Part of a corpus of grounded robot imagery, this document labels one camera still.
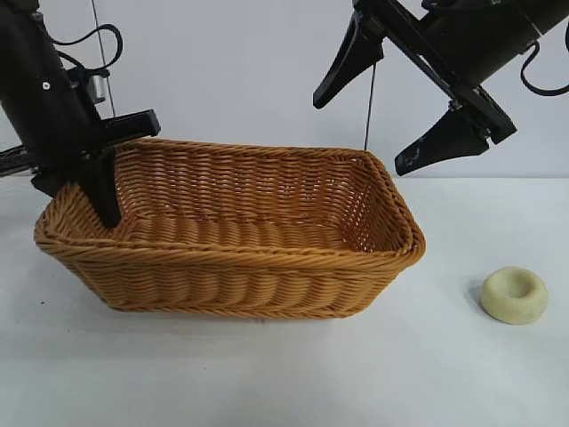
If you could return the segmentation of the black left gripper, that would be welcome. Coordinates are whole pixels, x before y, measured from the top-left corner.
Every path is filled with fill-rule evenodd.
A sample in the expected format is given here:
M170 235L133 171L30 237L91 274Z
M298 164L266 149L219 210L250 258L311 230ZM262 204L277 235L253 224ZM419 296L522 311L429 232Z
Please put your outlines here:
M4 175L33 172L32 183L54 196L82 167L82 190L106 228L116 228L116 144L159 133L154 110L103 119L82 84L65 77L4 85L4 113L21 145L4 151Z

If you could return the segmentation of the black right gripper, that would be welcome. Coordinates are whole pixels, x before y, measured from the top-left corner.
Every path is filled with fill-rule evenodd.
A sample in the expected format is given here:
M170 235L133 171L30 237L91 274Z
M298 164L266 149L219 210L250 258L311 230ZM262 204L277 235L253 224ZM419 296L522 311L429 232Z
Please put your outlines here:
M512 4L430 3L421 19L398 1L356 1L339 51L313 92L325 107L352 80L384 58L389 39L450 99L449 109L395 158L399 176L460 157L475 157L516 131L482 83L536 41L539 32Z

